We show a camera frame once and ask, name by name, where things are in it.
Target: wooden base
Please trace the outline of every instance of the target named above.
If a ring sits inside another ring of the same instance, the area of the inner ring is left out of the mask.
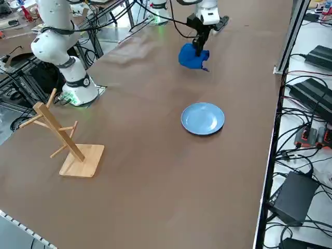
[[[85,160],[80,162],[69,153],[59,172],[62,176],[93,177],[102,156],[104,145],[76,144],[85,156]]]

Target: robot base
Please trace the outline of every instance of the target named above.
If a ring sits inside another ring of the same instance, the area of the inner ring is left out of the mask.
[[[150,10],[155,13],[156,15],[162,16],[162,17],[167,17],[167,18],[171,18],[169,12],[167,9],[154,9],[154,8],[150,8]],[[161,25],[163,23],[168,22],[167,19],[162,18],[162,17],[157,17],[154,16],[154,21],[152,21],[150,24],[152,25]]]
[[[65,99],[71,99],[70,103],[74,106],[89,103],[99,95],[98,88],[90,77],[90,85],[88,87],[69,87],[65,84],[62,87]]]

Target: black device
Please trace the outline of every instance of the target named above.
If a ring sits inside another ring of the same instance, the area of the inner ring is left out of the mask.
[[[309,52],[305,62],[332,71],[332,49],[318,45]]]
[[[313,78],[289,86],[289,88],[289,94],[292,97],[298,99],[306,107],[315,109],[317,115],[332,123],[332,91],[330,89]]]
[[[303,127],[295,135],[296,148],[301,147],[315,147],[317,140],[317,129]]]
[[[305,175],[290,172],[268,201],[270,211],[286,224],[303,224],[319,184]]]
[[[190,2],[190,4],[184,4],[183,1],[177,0],[182,5],[191,5],[196,2]],[[203,50],[203,47],[206,41],[209,38],[209,34],[211,30],[221,31],[228,23],[229,17],[224,16],[220,17],[220,22],[218,24],[213,25],[204,25],[203,20],[196,17],[194,13],[192,13],[189,17],[187,17],[187,26],[197,31],[197,38],[192,40],[192,44],[196,51],[196,56],[200,56]]]
[[[283,242],[280,242],[279,249],[332,249],[332,248],[287,238],[283,240]]]
[[[332,149],[332,130],[326,127],[318,129],[317,145],[322,145],[323,148]]]
[[[319,19],[320,15],[313,14],[313,13],[306,13],[303,20],[309,21],[309,22],[315,22]]]

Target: black box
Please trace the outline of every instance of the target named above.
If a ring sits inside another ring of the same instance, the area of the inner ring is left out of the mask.
[[[268,204],[286,224],[303,224],[319,184],[305,175],[290,172],[283,185],[272,195]]]
[[[282,243],[279,244],[279,249],[332,249],[332,248],[287,238]]]

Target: metal frame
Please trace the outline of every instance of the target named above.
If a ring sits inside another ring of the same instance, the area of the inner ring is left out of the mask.
[[[275,74],[283,74],[288,67],[288,60],[293,49],[297,34],[301,28],[302,20],[306,14],[310,0],[298,0],[293,6],[293,14],[290,20],[286,41],[283,45],[277,65],[274,67]]]

